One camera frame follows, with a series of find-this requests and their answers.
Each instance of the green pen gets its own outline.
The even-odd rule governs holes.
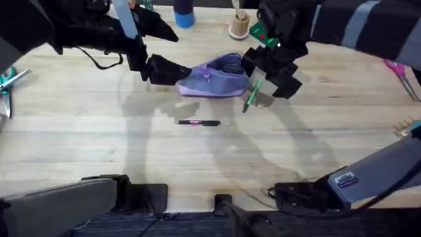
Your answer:
[[[249,108],[251,102],[253,101],[253,99],[257,95],[257,92],[259,91],[261,84],[262,84],[262,79],[259,79],[257,81],[255,87],[253,88],[253,92],[251,92],[251,95],[249,96],[249,98],[247,99],[247,101],[244,104],[243,113],[245,113],[247,111],[247,109]]]

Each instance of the purple pencil case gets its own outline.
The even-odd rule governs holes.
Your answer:
[[[227,53],[193,67],[191,74],[176,86],[182,96],[227,98],[242,95],[248,83],[241,55]]]

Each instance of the teal scissors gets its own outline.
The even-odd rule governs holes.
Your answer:
[[[0,91],[3,97],[3,100],[5,101],[6,115],[8,118],[10,118],[12,115],[12,108],[11,108],[12,86],[15,82],[25,77],[26,75],[28,75],[30,72],[31,70],[28,69],[16,75],[16,69],[14,69],[14,67],[10,67],[0,76],[0,82],[1,82]]]

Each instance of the green tag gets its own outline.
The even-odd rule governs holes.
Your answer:
[[[258,39],[260,42],[269,47],[274,47],[279,43],[278,39],[272,39],[267,37],[266,32],[264,32],[259,22],[252,26],[249,31],[254,38]]]

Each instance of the scissor handle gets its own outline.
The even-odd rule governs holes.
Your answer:
[[[401,63],[395,63],[390,60],[384,59],[384,63],[388,68],[390,68],[397,76],[405,75],[405,68]]]

